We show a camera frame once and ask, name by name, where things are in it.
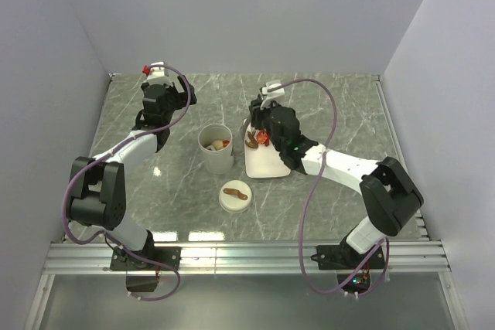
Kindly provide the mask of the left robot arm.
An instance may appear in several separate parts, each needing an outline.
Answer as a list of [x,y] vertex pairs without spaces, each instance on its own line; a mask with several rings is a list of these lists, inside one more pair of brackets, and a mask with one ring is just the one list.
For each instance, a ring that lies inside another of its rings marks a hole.
[[193,86],[179,73],[169,79],[163,66],[154,66],[141,85],[142,109],[128,136],[107,151],[77,158],[63,197],[63,222],[97,227],[97,236],[114,243],[114,254],[136,270],[159,265],[153,235],[126,210],[126,176],[160,151],[177,124],[176,111],[185,114],[197,102]]

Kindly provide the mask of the metal tongs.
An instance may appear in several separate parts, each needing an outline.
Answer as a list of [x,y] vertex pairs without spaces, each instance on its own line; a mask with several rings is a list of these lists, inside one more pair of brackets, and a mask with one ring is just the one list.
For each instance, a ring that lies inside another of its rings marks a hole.
[[241,125],[241,134],[243,136],[244,143],[247,145],[251,142],[251,121],[249,118],[245,118]]

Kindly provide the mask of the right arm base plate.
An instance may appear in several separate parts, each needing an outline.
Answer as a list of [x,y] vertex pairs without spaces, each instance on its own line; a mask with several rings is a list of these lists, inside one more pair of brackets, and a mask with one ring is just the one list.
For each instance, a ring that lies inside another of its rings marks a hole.
[[[318,264],[320,270],[355,270],[358,264],[366,257],[366,253],[359,254],[346,243],[340,245],[318,245],[316,253],[310,259]],[[364,268],[382,269],[385,266],[384,253],[378,248]]]

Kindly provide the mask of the round beige bun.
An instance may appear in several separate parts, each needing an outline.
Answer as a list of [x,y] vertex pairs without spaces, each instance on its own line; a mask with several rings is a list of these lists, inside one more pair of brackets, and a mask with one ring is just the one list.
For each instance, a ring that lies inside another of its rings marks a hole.
[[223,146],[223,143],[222,143],[223,140],[215,140],[212,142],[212,145],[215,147],[215,149],[217,151],[220,151],[226,147]]

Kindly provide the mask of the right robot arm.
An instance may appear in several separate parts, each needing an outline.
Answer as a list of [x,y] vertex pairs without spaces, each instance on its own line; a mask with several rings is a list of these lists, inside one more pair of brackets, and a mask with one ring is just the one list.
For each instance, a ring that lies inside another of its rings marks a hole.
[[259,95],[250,102],[250,126],[265,131],[282,163],[321,176],[362,196],[367,216],[341,240],[337,265],[356,268],[382,239],[397,236],[424,204],[418,187],[396,159],[367,160],[330,150],[300,131],[295,111]]

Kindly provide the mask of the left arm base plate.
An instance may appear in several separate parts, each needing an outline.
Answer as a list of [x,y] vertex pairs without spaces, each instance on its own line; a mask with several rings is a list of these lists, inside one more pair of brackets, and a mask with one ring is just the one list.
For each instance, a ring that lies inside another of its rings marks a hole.
[[149,260],[166,264],[175,270],[179,268],[181,257],[180,247],[153,247],[150,250],[134,251],[130,255],[126,250],[115,247],[111,258],[110,270],[112,271],[137,271],[154,270],[159,268],[156,264],[149,263]]

